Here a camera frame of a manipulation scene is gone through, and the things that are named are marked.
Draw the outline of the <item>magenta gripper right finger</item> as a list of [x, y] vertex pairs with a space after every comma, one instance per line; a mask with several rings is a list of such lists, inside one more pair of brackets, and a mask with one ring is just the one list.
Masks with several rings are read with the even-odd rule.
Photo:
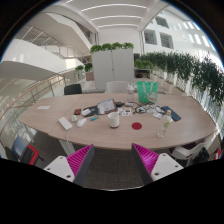
[[135, 143], [132, 144], [131, 151], [144, 185], [182, 169], [167, 153], [157, 154]]

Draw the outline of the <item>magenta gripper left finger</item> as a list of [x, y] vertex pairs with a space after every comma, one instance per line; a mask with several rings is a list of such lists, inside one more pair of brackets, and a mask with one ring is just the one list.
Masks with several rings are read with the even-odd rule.
[[94, 156], [94, 145], [85, 146], [71, 155], [58, 156], [44, 170], [82, 186]]

